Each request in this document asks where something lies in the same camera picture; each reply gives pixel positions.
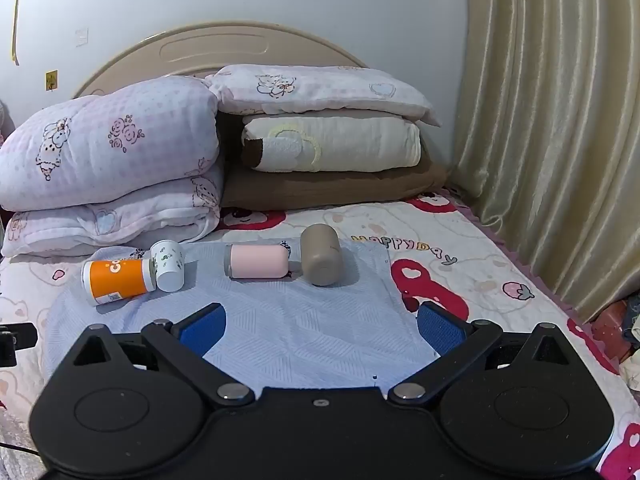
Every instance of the beige headboard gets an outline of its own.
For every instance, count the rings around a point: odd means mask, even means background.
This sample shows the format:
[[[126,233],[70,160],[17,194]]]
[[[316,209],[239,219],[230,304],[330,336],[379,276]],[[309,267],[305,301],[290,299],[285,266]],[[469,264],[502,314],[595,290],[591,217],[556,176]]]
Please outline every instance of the beige headboard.
[[[163,75],[204,77],[237,63],[365,66],[339,46],[273,23],[213,22],[152,36],[116,56],[74,97],[104,95]]]

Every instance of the bed sheet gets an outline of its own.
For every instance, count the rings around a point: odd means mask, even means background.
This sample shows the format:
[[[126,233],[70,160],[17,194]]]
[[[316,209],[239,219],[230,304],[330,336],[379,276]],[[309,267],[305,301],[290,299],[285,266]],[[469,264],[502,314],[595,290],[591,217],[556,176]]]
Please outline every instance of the bed sheet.
[[[616,429],[601,473],[607,480],[630,480],[637,472],[640,480],[640,406],[617,368],[448,197],[429,194],[404,202],[294,212],[232,208],[222,211],[219,227],[204,240],[295,237],[318,222],[334,227],[340,238],[386,246],[393,280],[411,312],[431,300],[462,319],[489,319],[509,332],[530,332],[541,321],[558,325],[614,411]],[[0,369],[0,399],[18,420],[27,420],[44,386],[41,342],[48,309],[84,260],[17,256],[0,263],[0,320],[31,321],[41,339],[36,348],[18,354],[18,367]]]

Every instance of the gold curtain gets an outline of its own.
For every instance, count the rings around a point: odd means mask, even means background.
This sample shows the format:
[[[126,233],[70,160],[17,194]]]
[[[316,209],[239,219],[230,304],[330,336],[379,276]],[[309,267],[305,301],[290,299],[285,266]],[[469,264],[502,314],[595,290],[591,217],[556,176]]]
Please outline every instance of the gold curtain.
[[[452,182],[583,320],[640,287],[640,0],[469,0]]]

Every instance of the purple ruffle trim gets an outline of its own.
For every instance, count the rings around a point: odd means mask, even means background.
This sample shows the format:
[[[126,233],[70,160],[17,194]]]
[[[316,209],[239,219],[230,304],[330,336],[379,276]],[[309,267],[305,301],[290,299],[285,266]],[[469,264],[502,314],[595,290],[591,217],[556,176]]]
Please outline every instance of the purple ruffle trim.
[[[578,313],[575,309],[568,303],[565,303],[560,299],[560,297],[553,293],[548,286],[545,285],[545,282],[539,276],[536,276],[533,272],[531,272],[531,268],[518,259],[518,253],[514,251],[508,250],[503,240],[501,240],[498,235],[496,235],[491,229],[482,225],[480,219],[474,215],[473,211],[468,205],[465,205],[462,200],[452,195],[447,189],[442,189],[442,195],[445,196],[455,207],[456,209],[464,215],[464,217],[469,220],[473,225],[475,225],[478,229],[482,231],[482,234],[489,238],[503,253],[504,255],[511,261],[513,265],[515,265],[518,270],[524,274],[529,281],[531,281],[542,293],[548,297],[551,301],[553,301],[558,308],[560,308],[567,316],[573,319],[583,332],[598,346],[604,357],[606,357],[611,364],[618,369],[619,363],[618,359],[609,359],[605,354],[605,345],[603,341],[599,341],[593,338],[593,333],[591,332],[591,325],[589,323],[583,323],[578,318]]]

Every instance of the wall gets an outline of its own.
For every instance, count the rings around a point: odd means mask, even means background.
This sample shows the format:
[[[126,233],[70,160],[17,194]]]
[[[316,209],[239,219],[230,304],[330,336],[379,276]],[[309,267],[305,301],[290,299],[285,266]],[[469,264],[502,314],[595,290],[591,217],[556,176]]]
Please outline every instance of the wall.
[[[0,100],[16,125],[68,99],[105,62],[153,34],[190,23],[257,20],[321,36],[413,84],[444,123],[425,126],[432,155],[451,158],[466,0],[20,0],[20,66],[10,59],[14,1],[0,0]],[[88,43],[77,46],[82,28]],[[59,88],[45,92],[45,72],[55,69]]]

